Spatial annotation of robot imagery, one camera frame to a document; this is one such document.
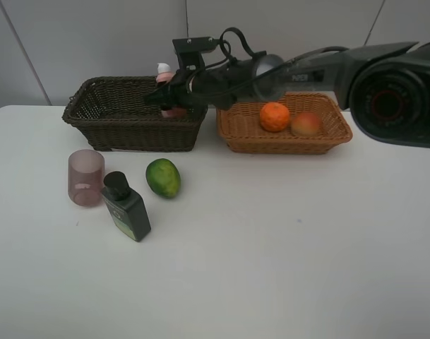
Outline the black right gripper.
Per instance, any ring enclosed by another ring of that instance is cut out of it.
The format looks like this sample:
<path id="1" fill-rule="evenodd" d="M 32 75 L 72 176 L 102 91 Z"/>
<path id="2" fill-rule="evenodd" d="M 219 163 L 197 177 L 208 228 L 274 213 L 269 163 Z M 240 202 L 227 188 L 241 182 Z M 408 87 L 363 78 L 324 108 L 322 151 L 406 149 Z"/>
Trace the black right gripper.
<path id="1" fill-rule="evenodd" d="M 189 112 L 198 105 L 229 110 L 238 102 L 257 101 L 252 78 L 253 68 L 245 65 L 180 72 L 175 80 L 147 94 L 145 103 L 160 105 L 164 112 Z"/>

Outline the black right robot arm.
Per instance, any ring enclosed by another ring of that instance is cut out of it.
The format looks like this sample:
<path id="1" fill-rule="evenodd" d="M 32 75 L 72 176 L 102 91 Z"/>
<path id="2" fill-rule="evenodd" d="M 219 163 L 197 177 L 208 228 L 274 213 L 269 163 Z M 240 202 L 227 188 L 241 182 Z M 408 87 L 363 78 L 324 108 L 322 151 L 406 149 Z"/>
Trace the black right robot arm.
<path id="1" fill-rule="evenodd" d="M 328 91 L 368 137 L 430 148 L 430 42 L 325 47 L 287 61 L 265 52 L 247 60 L 228 50 L 224 56 L 209 66 L 182 65 L 145 103 L 229 109 L 238 102 L 276 101 L 287 92 Z"/>

